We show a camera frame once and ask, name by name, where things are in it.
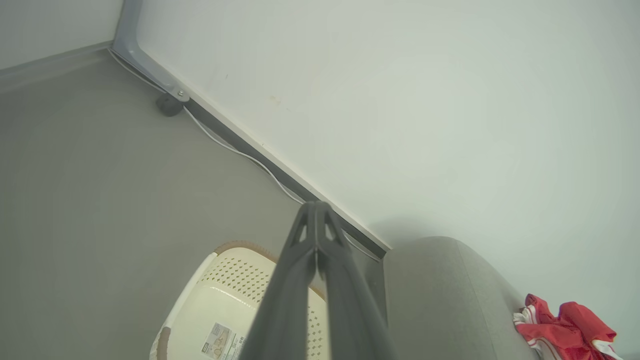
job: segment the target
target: sticker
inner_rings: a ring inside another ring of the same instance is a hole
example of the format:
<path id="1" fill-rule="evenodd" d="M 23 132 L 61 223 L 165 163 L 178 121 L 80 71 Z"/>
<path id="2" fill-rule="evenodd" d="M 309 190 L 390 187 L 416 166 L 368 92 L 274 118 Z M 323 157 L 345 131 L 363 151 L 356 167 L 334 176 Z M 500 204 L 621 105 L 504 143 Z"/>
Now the sticker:
<path id="1" fill-rule="evenodd" d="M 237 360 L 244 346 L 244 336 L 216 322 L 200 352 L 213 360 Z"/>

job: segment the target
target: black rubber foot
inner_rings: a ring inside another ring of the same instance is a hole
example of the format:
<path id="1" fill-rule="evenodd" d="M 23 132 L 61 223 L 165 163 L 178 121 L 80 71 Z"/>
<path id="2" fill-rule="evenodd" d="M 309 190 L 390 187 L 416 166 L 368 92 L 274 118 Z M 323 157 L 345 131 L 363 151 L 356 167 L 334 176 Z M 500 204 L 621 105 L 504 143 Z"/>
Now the black rubber foot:
<path id="1" fill-rule="evenodd" d="M 156 106 L 164 116 L 172 117 L 178 115 L 178 113 L 182 111 L 184 103 L 170 94 L 162 94 L 156 100 Z"/>

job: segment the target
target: metal bracket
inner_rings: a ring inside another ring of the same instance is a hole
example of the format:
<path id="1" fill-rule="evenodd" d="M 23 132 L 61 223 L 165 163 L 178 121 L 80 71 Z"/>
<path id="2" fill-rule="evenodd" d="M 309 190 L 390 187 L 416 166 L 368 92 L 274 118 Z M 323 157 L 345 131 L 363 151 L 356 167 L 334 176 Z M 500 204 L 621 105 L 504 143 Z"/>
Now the metal bracket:
<path id="1" fill-rule="evenodd" d="M 112 49 L 129 65 L 158 84 L 181 102 L 189 101 L 189 94 L 160 64 L 147 55 L 138 44 L 138 21 L 143 0 L 125 0 Z"/>

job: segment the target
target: gray sofa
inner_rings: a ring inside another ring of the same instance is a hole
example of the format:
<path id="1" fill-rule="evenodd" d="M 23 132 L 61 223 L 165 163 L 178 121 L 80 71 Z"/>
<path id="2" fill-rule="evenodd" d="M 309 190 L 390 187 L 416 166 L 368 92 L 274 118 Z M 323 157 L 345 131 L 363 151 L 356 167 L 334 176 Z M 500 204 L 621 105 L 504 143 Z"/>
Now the gray sofa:
<path id="1" fill-rule="evenodd" d="M 383 264 L 400 359 L 538 360 L 512 320 L 525 294 L 468 246 L 421 239 L 394 248 Z"/>

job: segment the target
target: white plastic basket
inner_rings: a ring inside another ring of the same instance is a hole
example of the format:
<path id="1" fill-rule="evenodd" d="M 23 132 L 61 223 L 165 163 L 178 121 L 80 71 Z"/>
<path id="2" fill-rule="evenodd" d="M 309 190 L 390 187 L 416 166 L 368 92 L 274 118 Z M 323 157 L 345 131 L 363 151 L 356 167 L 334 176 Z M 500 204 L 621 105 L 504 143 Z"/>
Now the white plastic basket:
<path id="1" fill-rule="evenodd" d="M 275 269 L 276 259 L 235 241 L 202 262 L 151 346 L 150 360 L 236 360 Z M 326 302 L 309 289 L 307 359 L 329 359 Z"/>

